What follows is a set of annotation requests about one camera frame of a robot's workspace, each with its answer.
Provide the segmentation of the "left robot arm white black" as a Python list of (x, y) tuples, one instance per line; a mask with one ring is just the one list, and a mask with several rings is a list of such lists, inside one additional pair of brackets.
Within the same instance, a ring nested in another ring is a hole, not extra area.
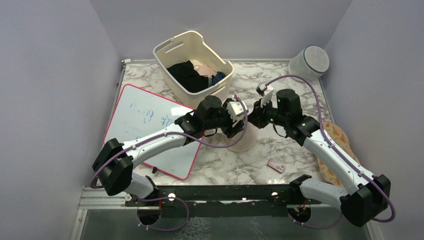
[(89, 186), (104, 189), (109, 196), (126, 193), (138, 198), (144, 205), (157, 200), (159, 189), (149, 176), (133, 170), (146, 160), (168, 150), (192, 142), (202, 145), (206, 131), (221, 130), (227, 138), (247, 131), (248, 107), (237, 95), (221, 101), (209, 95), (196, 109), (178, 117), (164, 129), (143, 138), (119, 142), (108, 140), (92, 164), (94, 171)]

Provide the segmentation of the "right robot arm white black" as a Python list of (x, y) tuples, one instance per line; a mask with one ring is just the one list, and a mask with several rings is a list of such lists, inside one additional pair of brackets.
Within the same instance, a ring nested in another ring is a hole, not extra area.
[(269, 124), (283, 127), (285, 137), (295, 140), (318, 157), (340, 180), (342, 186), (318, 181), (309, 175), (293, 180), (289, 199), (300, 204), (306, 199), (317, 200), (341, 211), (354, 226), (362, 227), (390, 205), (391, 181), (383, 174), (376, 176), (347, 154), (313, 117), (303, 114), (300, 97), (292, 89), (276, 93), (257, 89), (261, 99), (253, 105), (248, 122), (262, 129)]

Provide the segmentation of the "cream plastic laundry basket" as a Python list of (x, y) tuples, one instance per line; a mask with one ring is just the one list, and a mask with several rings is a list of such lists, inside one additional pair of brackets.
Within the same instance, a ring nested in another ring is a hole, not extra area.
[[(189, 30), (171, 37), (157, 45), (153, 49), (153, 55), (161, 68), (165, 83), (180, 103), (196, 108), (206, 96), (216, 96), (222, 102), (229, 97), (234, 65), (213, 51), (197, 31)], [(171, 66), (187, 61), (192, 63), (195, 72), (204, 66), (225, 74), (225, 77), (202, 91), (189, 92), (168, 71)]]

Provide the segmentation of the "small red white card box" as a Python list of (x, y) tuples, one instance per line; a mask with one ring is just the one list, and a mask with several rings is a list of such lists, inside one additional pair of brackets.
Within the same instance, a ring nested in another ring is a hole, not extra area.
[(273, 158), (269, 159), (267, 166), (273, 169), (274, 171), (278, 172), (279, 174), (282, 174), (285, 170), (285, 166)]

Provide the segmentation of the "blue garment in basket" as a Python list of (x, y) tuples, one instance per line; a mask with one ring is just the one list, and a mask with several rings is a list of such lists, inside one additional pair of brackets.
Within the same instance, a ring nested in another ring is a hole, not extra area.
[(217, 72), (216, 72), (216, 75), (213, 75), (213, 76), (212, 76), (212, 79), (211, 79), (211, 85), (213, 86), (213, 85), (215, 85), (215, 84), (219, 83), (219, 82), (220, 82), (221, 80), (223, 80), (226, 76), (227, 76), (227, 75), (226, 75), (224, 72), (217, 71)]

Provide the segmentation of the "pink garment in basket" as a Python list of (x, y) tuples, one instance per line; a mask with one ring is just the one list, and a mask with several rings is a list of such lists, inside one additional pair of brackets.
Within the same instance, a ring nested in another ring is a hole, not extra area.
[(194, 70), (200, 75), (205, 76), (208, 78), (213, 78), (213, 76), (217, 75), (217, 71), (210, 68), (208, 65), (202, 64), (202, 65), (194, 65)]

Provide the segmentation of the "black garment in basket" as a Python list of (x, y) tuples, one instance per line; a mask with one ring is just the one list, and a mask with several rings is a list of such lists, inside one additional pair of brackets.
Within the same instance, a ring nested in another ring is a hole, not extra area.
[(212, 80), (207, 75), (200, 75), (190, 60), (174, 64), (167, 71), (189, 93), (198, 93), (212, 86)]

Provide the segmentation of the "carrot pattern round cushion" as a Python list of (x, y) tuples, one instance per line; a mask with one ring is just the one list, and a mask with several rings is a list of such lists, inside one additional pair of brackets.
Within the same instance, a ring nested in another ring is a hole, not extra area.
[[(336, 124), (323, 121), (323, 129), (329, 134), (329, 136), (335, 141), (335, 143), (341, 147), (351, 158), (353, 158), (357, 163), (360, 163), (358, 158), (355, 156), (351, 149), (351, 144), (348, 139), (347, 134)], [(319, 172), (324, 180), (324, 182), (343, 187), (341, 181), (336, 177), (336, 175), (321, 161), (317, 156), (315, 157), (318, 163)]]

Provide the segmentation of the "red framed whiteboard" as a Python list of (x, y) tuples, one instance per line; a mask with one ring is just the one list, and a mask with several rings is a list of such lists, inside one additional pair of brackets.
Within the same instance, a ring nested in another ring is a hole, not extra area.
[[(120, 143), (137, 140), (171, 125), (174, 120), (192, 111), (192, 107), (163, 97), (133, 84), (125, 84), (108, 124), (103, 141), (116, 138)], [(186, 180), (200, 149), (193, 142), (163, 152), (141, 164), (179, 180)]]

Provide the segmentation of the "black mounting rail base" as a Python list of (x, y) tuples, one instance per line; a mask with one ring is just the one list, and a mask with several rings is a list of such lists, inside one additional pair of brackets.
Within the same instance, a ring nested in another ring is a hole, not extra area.
[(286, 217), (288, 207), (317, 205), (289, 184), (160, 185), (147, 199), (129, 195), (125, 206), (143, 217)]

